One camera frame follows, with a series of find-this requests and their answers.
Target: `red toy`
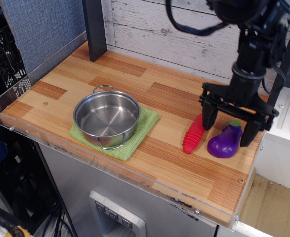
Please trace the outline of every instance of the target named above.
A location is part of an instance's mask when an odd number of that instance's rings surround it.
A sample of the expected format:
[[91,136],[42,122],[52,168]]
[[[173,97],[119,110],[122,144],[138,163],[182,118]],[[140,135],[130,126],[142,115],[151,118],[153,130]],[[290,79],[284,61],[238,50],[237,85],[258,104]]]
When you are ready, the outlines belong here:
[[202,114],[199,114],[184,136],[182,144],[184,152],[190,153],[199,145],[204,131],[205,129],[202,126]]

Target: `wooden surface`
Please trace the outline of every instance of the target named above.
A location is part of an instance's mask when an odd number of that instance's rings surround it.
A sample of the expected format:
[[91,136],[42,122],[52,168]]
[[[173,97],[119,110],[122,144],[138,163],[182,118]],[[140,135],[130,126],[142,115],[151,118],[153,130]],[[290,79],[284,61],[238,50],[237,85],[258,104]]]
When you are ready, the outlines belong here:
[[256,175],[240,220],[274,237],[290,237],[290,189]]
[[[231,158],[213,157],[206,149],[208,140],[221,134],[235,119],[219,112],[215,125],[205,132],[198,148],[191,154],[184,153],[184,135],[202,110],[198,99],[204,82],[189,74],[109,51],[93,63],[89,61],[85,43],[11,104],[1,119],[35,140],[54,144],[53,147],[72,156],[79,154],[87,163],[103,162],[121,176],[177,200],[183,208],[199,209],[202,216],[229,225],[232,219],[225,213],[234,215],[237,211],[245,187],[238,180],[247,180],[262,133]],[[107,157],[68,135],[77,103],[91,94],[94,87],[104,84],[130,94],[140,106],[155,110],[160,116],[126,162]],[[92,154],[106,159],[98,160]]]

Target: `green towel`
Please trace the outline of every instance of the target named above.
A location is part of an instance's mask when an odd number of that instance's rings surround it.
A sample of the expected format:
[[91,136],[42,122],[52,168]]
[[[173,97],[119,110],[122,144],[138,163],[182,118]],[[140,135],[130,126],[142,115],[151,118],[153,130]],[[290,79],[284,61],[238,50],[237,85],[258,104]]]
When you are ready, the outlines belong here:
[[90,142],[88,142],[81,130],[74,124],[69,132],[69,135],[79,142],[96,149],[97,151],[103,152],[109,156],[117,158],[122,161],[127,161],[127,159],[131,156],[136,147],[141,143],[141,141],[145,138],[151,128],[159,119],[159,115],[156,111],[149,110],[141,107],[141,115],[139,121],[137,123],[137,128],[133,136],[124,143],[124,146],[115,149],[115,150],[104,150],[100,146],[96,146]]

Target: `pot handle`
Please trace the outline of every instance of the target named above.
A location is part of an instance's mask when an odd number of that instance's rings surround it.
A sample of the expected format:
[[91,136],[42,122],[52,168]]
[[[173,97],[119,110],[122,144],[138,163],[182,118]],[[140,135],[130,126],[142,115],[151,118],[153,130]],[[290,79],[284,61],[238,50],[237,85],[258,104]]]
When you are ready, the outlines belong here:
[[125,133],[123,133],[122,134],[122,136],[123,136],[123,142],[122,142],[122,144],[121,145],[119,145],[119,146],[117,146],[117,147],[104,147],[102,144],[101,144],[101,142],[100,142],[100,138],[98,138],[98,142],[99,142],[99,145],[100,145],[100,147],[102,148],[102,149],[105,149],[105,150],[115,150],[115,149],[118,149],[118,148],[120,148],[120,147],[122,147],[123,145],[124,145],[124,143],[125,143]]
[[109,87],[109,88],[112,88],[112,90],[115,90],[115,89],[113,88],[113,86],[110,86],[110,85],[100,85],[100,86],[97,86],[97,87],[94,89],[94,92],[93,92],[93,93],[95,93],[95,91],[96,91],[97,89],[102,88],[102,87]]

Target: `metal cabinet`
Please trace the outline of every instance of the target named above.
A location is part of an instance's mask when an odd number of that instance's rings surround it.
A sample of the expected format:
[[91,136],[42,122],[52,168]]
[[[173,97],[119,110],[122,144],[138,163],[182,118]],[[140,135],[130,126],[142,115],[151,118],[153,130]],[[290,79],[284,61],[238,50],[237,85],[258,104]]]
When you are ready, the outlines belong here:
[[[76,160],[51,147],[44,145],[40,147],[78,236],[127,236],[119,232],[112,235],[115,228],[124,226],[124,219],[132,222],[130,217],[116,209],[117,207],[143,220],[147,237],[215,235],[217,229],[215,223],[202,218],[193,218],[148,190],[142,190],[88,163]],[[98,194],[98,197],[91,195],[91,192]],[[102,207],[97,210],[96,203],[101,204],[105,211],[102,211]],[[114,220],[109,211],[119,213],[119,221]],[[132,230],[128,236],[138,236],[138,231],[133,229],[133,223],[132,228],[125,230]]]

